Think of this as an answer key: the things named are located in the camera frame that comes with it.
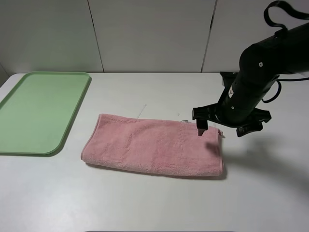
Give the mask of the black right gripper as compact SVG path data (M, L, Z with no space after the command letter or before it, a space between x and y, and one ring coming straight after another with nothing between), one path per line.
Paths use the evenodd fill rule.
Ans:
M196 107L192 119L196 120L198 136L208 130L208 121L237 128L237 137L263 129L269 122L269 111L256 108L265 95L263 88L246 83L237 72L220 72L224 90L217 103Z

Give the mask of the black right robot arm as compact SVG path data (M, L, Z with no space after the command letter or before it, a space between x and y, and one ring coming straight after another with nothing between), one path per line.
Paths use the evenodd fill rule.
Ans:
M193 108L198 135L208 122L235 128L237 136L261 131L271 120L269 111L256 106L281 74L309 70L309 25L303 24L279 36L271 36L246 48L239 59L239 72L221 72L224 90L217 103Z

